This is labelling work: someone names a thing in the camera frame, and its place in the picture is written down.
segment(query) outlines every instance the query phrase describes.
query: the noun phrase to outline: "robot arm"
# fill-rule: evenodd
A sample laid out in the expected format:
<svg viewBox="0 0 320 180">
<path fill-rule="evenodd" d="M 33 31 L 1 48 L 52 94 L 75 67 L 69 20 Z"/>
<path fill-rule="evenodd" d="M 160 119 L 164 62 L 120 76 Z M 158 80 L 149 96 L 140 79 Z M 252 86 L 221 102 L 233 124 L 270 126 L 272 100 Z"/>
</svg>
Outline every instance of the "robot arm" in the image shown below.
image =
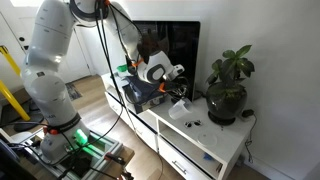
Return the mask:
<svg viewBox="0 0 320 180">
<path fill-rule="evenodd" d="M 45 0 L 37 13 L 21 78 L 26 91 L 48 121 L 50 130 L 40 147 L 44 158 L 51 163 L 67 153 L 65 145 L 68 141 L 76 145 L 74 138 L 79 129 L 89 135 L 89 129 L 73 107 L 57 71 L 67 53 L 74 26 L 93 27 L 97 16 L 105 20 L 107 29 L 119 35 L 128 58 L 136 63 L 141 58 L 137 50 L 140 35 L 120 5 L 100 0 L 70 0 L 70 4 Z M 140 79 L 148 83 L 172 80 L 183 72 L 183 67 L 172 66 L 163 52 L 151 55 L 148 64 L 140 61 L 137 69 Z"/>
</svg>

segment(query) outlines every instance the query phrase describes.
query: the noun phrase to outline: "power cord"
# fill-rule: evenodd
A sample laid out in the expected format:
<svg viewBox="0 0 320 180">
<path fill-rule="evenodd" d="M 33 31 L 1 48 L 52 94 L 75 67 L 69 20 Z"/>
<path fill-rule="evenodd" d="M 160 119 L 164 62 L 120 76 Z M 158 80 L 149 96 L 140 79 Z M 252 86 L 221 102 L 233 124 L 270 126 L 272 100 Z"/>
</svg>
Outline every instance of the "power cord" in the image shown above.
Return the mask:
<svg viewBox="0 0 320 180">
<path fill-rule="evenodd" d="M 250 162 L 251 164 L 253 163 L 253 158 L 252 158 L 252 154 L 249 150 L 249 146 L 252 144 L 252 130 L 253 128 L 255 127 L 257 121 L 258 121 L 258 118 L 257 116 L 254 114 L 254 111 L 249 109 L 249 110 L 244 110 L 242 112 L 242 117 L 246 118 L 246 117 L 249 117 L 249 116 L 254 116 L 255 118 L 255 121 L 254 121 L 254 124 L 252 126 L 252 128 L 250 129 L 250 134 L 249 134 L 249 138 L 246 140 L 245 142 L 245 147 L 247 149 L 247 152 L 248 152 L 248 155 L 249 155 L 249 158 L 248 158 L 248 162 Z"/>
</svg>

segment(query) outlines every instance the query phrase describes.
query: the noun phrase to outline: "white object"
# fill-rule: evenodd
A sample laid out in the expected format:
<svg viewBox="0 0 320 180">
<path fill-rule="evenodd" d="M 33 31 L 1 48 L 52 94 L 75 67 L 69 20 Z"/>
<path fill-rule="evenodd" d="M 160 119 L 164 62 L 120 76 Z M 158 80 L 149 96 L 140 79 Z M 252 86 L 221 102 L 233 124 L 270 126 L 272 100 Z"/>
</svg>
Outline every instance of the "white object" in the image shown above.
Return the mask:
<svg viewBox="0 0 320 180">
<path fill-rule="evenodd" d="M 179 119 L 192 113 L 192 103 L 188 98 L 180 99 L 169 109 L 169 116 L 172 119 Z"/>
<path fill-rule="evenodd" d="M 162 77 L 172 81 L 182 72 L 184 72 L 183 66 L 180 64 L 173 66 L 163 51 L 150 55 L 148 64 L 141 62 L 138 66 L 140 79 L 148 83 L 158 83 Z"/>
</svg>

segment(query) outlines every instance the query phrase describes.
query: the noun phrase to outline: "television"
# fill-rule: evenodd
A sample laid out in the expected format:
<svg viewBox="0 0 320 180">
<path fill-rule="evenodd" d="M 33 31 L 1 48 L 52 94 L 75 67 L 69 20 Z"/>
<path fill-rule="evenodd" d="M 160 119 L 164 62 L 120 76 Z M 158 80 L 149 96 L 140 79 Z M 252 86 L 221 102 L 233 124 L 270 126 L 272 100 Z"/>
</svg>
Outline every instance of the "television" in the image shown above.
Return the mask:
<svg viewBox="0 0 320 180">
<path fill-rule="evenodd" d="M 153 52 L 162 50 L 169 57 L 172 65 L 181 64 L 185 71 L 180 75 L 189 82 L 188 98 L 194 99 L 195 73 L 200 22 L 198 21 L 154 21 L 134 20 L 142 34 L 138 45 L 139 53 L 146 63 Z"/>
</svg>

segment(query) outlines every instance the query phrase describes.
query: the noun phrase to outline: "potted plant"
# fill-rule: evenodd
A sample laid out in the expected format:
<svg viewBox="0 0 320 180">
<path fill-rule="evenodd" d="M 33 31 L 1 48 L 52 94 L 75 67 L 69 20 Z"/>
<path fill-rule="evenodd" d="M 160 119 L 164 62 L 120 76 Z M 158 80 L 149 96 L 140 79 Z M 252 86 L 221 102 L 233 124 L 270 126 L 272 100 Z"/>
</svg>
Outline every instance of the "potted plant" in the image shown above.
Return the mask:
<svg viewBox="0 0 320 180">
<path fill-rule="evenodd" d="M 240 48 L 237 52 L 226 50 L 222 56 L 226 60 L 216 60 L 212 64 L 212 74 L 208 77 L 209 84 L 206 101 L 209 118 L 219 125 L 230 125 L 241 113 L 246 101 L 247 92 L 240 83 L 254 72 L 254 65 L 244 57 L 251 45 Z"/>
</svg>

